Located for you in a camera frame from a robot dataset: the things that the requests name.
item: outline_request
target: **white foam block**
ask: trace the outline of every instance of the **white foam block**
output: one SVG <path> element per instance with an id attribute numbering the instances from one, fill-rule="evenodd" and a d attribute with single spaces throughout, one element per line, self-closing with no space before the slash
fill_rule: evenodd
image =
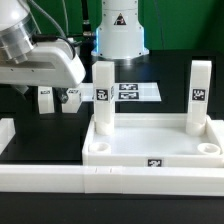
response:
<path id="1" fill-rule="evenodd" d="M 0 165 L 0 191 L 84 193 L 83 167 Z"/>
<path id="2" fill-rule="evenodd" d="M 80 89 L 68 89 L 68 101 L 62 104 L 63 113 L 77 113 L 82 103 L 82 93 Z"/>
<path id="3" fill-rule="evenodd" d="M 211 61 L 192 61 L 186 132 L 200 136 L 205 132 Z"/>
<path id="4" fill-rule="evenodd" d="M 13 119 L 1 119 L 0 121 L 0 154 L 15 135 Z"/>
<path id="5" fill-rule="evenodd" d="M 54 113 L 54 98 L 51 87 L 38 87 L 38 105 L 40 114 Z"/>

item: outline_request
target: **white platform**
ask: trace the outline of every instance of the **white platform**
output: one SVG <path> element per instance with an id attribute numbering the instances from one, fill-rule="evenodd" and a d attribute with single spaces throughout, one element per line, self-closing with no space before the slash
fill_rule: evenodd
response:
<path id="1" fill-rule="evenodd" d="M 198 146 L 212 143 L 223 150 L 224 122 L 208 117 L 206 133 L 197 137 L 186 134 L 186 117 L 186 114 L 116 114 L 115 132 L 110 136 L 96 134 L 92 119 L 83 147 L 83 164 L 146 167 L 159 163 L 157 165 L 162 167 L 223 167 L 221 154 L 202 155 Z M 96 149 L 89 150 L 95 143 L 98 143 Z M 104 152 L 105 145 L 109 151 Z"/>

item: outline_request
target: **triangle sticker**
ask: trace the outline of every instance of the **triangle sticker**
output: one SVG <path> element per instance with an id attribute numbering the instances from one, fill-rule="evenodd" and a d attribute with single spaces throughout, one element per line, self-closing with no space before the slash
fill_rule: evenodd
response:
<path id="1" fill-rule="evenodd" d="M 114 23 L 115 26 L 125 26 L 127 25 L 125 20 L 124 20 L 124 17 L 122 16 L 122 14 L 120 13 L 119 16 L 117 17 L 115 23 Z"/>

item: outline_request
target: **small white block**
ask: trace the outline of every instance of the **small white block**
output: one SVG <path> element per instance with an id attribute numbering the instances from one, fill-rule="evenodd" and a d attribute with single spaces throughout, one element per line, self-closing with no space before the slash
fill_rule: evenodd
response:
<path id="1" fill-rule="evenodd" d="M 77 113 L 82 103 L 82 93 L 80 89 L 68 89 L 68 101 L 62 104 L 63 113 Z"/>
<path id="2" fill-rule="evenodd" d="M 13 119 L 1 119 L 0 121 L 0 154 L 15 135 Z"/>
<path id="3" fill-rule="evenodd" d="M 51 87 L 38 87 L 38 105 L 40 114 L 54 113 L 54 97 Z"/>

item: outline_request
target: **black label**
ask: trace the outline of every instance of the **black label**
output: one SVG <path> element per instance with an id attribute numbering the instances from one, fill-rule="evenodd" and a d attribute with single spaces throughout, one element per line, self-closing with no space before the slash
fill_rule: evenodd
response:
<path id="1" fill-rule="evenodd" d="M 121 13 L 117 17 L 114 25 L 116 25 L 116 26 L 125 26 L 125 25 L 127 25 L 126 22 L 125 22 L 125 20 L 124 20 L 124 17 L 122 16 Z"/>
<path id="2" fill-rule="evenodd" d="M 205 89 L 193 89 L 192 100 L 194 101 L 205 101 Z"/>
<path id="3" fill-rule="evenodd" d="M 119 90 L 138 90 L 138 84 L 119 84 Z"/>
<path id="4" fill-rule="evenodd" d="M 75 89 L 70 89 L 68 93 L 77 94 L 79 91 Z"/>
<path id="5" fill-rule="evenodd" d="M 120 92 L 119 100 L 139 100 L 138 92 Z"/>
<path id="6" fill-rule="evenodd" d="M 109 101 L 108 90 L 107 89 L 97 89 L 96 99 L 99 101 Z"/>
<path id="7" fill-rule="evenodd" d="M 148 166 L 149 167 L 162 167 L 163 161 L 162 161 L 162 159 L 148 159 Z"/>
<path id="8" fill-rule="evenodd" d="M 40 91 L 40 94 L 50 94 L 50 93 L 51 93 L 50 90 Z"/>

